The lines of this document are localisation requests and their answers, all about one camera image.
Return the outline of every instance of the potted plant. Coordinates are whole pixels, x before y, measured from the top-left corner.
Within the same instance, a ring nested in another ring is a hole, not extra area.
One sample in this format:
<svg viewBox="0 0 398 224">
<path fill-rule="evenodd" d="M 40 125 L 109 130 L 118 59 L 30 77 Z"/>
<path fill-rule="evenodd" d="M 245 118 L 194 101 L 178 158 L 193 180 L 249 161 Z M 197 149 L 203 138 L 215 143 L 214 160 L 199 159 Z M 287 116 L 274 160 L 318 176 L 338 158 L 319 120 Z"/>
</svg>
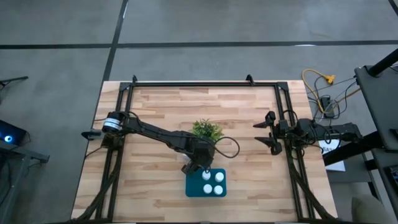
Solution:
<svg viewBox="0 0 398 224">
<path fill-rule="evenodd" d="M 199 138 L 208 138 L 217 142 L 224 134 L 223 129 L 218 124 L 211 124 L 209 119 L 195 121 L 191 132 Z"/>
</svg>

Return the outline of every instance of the white cup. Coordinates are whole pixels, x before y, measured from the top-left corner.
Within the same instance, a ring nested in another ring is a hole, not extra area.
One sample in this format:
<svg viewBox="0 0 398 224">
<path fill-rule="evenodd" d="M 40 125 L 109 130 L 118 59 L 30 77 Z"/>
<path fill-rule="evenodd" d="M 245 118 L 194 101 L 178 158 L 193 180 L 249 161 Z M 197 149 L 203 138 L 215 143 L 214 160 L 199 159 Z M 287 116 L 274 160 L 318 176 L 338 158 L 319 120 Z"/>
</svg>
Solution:
<svg viewBox="0 0 398 224">
<path fill-rule="evenodd" d="M 222 186 L 217 185 L 214 187 L 214 194 L 221 195 L 223 193 L 224 189 Z"/>
<path fill-rule="evenodd" d="M 211 177 L 210 171 L 203 171 L 203 172 L 201 173 L 201 177 L 203 178 L 203 180 L 208 180 L 208 179 L 210 179 L 210 177 Z"/>
<path fill-rule="evenodd" d="M 206 184 L 203 186 L 203 192 L 205 194 L 210 194 L 212 190 L 213 190 L 213 188 L 211 187 L 210 184 Z"/>
<path fill-rule="evenodd" d="M 215 180 L 216 180 L 217 182 L 223 181 L 223 180 L 224 180 L 224 174 L 223 174 L 222 172 L 218 172 L 218 173 L 216 174 Z"/>
</svg>

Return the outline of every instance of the black clamp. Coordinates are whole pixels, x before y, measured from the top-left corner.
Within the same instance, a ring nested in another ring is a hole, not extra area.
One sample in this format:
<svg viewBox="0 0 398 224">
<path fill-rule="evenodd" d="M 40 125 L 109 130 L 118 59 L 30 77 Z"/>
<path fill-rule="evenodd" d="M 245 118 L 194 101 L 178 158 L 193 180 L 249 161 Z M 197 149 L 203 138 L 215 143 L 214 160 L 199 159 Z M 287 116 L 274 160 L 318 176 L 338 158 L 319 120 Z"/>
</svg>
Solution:
<svg viewBox="0 0 398 224">
<path fill-rule="evenodd" d="M 265 121 L 259 124 L 253 125 L 254 128 L 268 128 L 271 127 L 271 132 L 269 137 L 254 137 L 254 139 L 266 144 L 271 148 L 271 154 L 273 156 L 278 155 L 282 152 L 282 145 L 278 142 L 275 133 L 277 129 L 274 126 L 274 121 L 276 120 L 275 112 L 270 111 L 267 113 Z"/>
<path fill-rule="evenodd" d="M 119 85 L 119 91 L 128 90 L 130 86 L 131 86 L 131 83 L 129 83 L 129 82 L 122 82 L 122 83 L 120 83 L 120 85 Z"/>
<path fill-rule="evenodd" d="M 254 80 L 253 80 L 253 77 L 252 77 L 250 74 L 247 75 L 246 81 L 249 81 L 249 83 L 250 83 L 251 86 L 256 85 L 256 83 L 255 83 Z"/>
<path fill-rule="evenodd" d="M 135 87 L 137 85 L 137 83 L 136 83 L 137 81 L 138 81 L 138 79 L 137 79 L 136 75 L 133 75 L 132 76 L 132 87 Z"/>
<path fill-rule="evenodd" d="M 91 129 L 89 131 L 82 132 L 81 135 L 89 141 L 104 138 L 104 133 L 97 129 Z"/>
</svg>

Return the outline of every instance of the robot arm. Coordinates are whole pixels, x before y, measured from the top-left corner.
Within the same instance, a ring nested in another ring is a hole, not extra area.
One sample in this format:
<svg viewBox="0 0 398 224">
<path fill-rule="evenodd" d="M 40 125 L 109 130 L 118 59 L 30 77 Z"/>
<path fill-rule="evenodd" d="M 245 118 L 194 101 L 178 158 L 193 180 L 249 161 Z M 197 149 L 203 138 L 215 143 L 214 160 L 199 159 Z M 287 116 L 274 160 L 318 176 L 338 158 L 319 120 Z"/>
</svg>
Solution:
<svg viewBox="0 0 398 224">
<path fill-rule="evenodd" d="M 102 131 L 108 137 L 140 134 L 165 143 L 167 147 L 184 153 L 191 159 L 187 165 L 182 167 L 184 174 L 191 174 L 199 168 L 209 169 L 213 162 L 215 145 L 211 140 L 198 138 L 186 131 L 168 131 L 158 128 L 142 122 L 138 117 L 130 117 L 128 113 L 118 111 L 108 113 Z"/>
<path fill-rule="evenodd" d="M 254 128 L 270 127 L 269 137 L 255 137 L 255 139 L 270 147 L 272 155 L 278 155 L 282 152 L 282 146 L 277 141 L 278 139 L 289 139 L 293 146 L 306 147 L 319 140 L 357 141 L 362 138 L 357 125 L 353 123 L 324 127 L 314 120 L 302 118 L 297 120 L 294 127 L 289 127 L 286 119 L 274 124 L 275 119 L 275 112 L 270 111 L 267 113 L 264 122 L 253 126 Z"/>
</svg>

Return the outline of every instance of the wooden table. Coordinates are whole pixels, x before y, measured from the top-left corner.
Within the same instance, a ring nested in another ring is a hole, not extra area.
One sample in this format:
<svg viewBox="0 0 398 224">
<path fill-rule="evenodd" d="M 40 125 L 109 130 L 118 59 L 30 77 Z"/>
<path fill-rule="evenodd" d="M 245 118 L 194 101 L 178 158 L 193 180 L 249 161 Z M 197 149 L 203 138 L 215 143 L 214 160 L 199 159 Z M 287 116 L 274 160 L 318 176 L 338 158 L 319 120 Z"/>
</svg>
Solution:
<svg viewBox="0 0 398 224">
<path fill-rule="evenodd" d="M 108 112 L 114 110 L 119 83 L 104 82 L 96 119 L 105 118 Z M 303 82 L 288 81 L 288 84 L 294 111 L 299 118 L 311 118 Z M 269 128 L 252 126 L 264 121 L 269 110 L 277 113 L 275 92 L 269 87 L 134 88 L 131 111 L 143 121 L 164 129 L 188 131 L 196 120 L 210 119 L 223 128 L 226 136 L 239 142 L 241 152 L 234 159 L 216 153 L 211 165 L 226 169 L 226 197 L 188 198 L 185 196 L 185 175 L 180 170 L 187 162 L 186 157 L 160 142 L 137 134 L 128 135 L 113 221 L 296 221 L 285 152 L 272 156 L 265 144 L 253 138 L 268 136 Z M 101 127 L 102 121 L 95 122 L 94 128 Z M 90 142 L 87 153 L 100 144 L 100 140 Z M 219 142 L 217 147 L 230 155 L 236 152 L 236 146 L 230 140 Z M 105 155 L 106 150 L 101 149 L 86 159 L 73 218 L 78 217 L 98 193 Z M 304 160 L 311 190 L 328 212 L 336 217 L 319 149 L 306 148 Z M 306 214 L 302 194 L 300 198 Z M 107 204 L 105 200 L 103 215 L 106 215 Z"/>
</svg>

